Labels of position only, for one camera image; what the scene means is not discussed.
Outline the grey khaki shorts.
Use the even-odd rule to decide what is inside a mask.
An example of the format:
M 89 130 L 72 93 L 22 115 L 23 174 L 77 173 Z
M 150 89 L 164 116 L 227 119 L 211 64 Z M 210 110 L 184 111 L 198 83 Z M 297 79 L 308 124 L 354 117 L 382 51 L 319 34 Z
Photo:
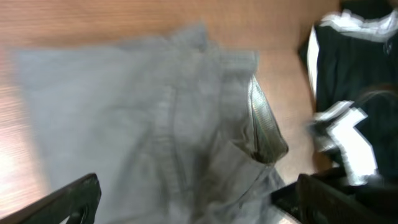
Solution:
M 89 172 L 96 223 L 277 223 L 288 151 L 253 50 L 202 25 L 109 44 L 12 50 L 52 190 Z

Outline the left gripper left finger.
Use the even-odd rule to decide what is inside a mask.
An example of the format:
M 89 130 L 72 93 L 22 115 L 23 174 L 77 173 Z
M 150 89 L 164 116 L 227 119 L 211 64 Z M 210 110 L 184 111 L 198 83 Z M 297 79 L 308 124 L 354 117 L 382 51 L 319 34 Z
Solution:
M 90 173 L 4 217 L 1 224 L 94 224 L 100 199 L 100 182 Z

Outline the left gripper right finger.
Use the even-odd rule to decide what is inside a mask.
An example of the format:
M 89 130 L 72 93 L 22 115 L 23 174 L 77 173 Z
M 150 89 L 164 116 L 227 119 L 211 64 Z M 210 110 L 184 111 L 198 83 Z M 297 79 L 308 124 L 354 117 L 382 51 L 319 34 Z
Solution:
M 373 176 L 353 186 L 342 174 L 300 174 L 271 202 L 299 223 L 397 223 L 397 180 Z

